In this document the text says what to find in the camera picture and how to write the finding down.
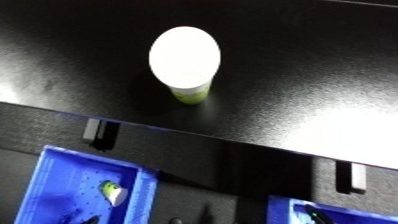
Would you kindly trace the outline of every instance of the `black table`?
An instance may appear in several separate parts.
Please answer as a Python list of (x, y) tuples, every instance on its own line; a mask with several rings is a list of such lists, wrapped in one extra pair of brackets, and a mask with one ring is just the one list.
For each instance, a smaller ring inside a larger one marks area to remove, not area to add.
[[(397, 23), (394, 7), (321, 0), (3, 0), (0, 101), (398, 168)], [(148, 66), (182, 25), (222, 51), (196, 106)]]

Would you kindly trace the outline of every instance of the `blue plastic container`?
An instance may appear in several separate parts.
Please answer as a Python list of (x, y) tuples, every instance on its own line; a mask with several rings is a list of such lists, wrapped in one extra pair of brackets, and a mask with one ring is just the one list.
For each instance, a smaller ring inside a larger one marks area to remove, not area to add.
[(384, 216), (357, 210), (316, 204), (291, 198), (270, 196), (268, 201), (268, 224), (315, 224), (305, 211), (309, 204), (327, 216), (336, 224), (397, 224), (398, 217)]
[[(112, 207), (99, 185), (110, 180), (128, 189)], [(146, 224), (157, 172), (132, 163), (46, 146), (15, 223), (80, 224), (95, 215), (101, 224)]]

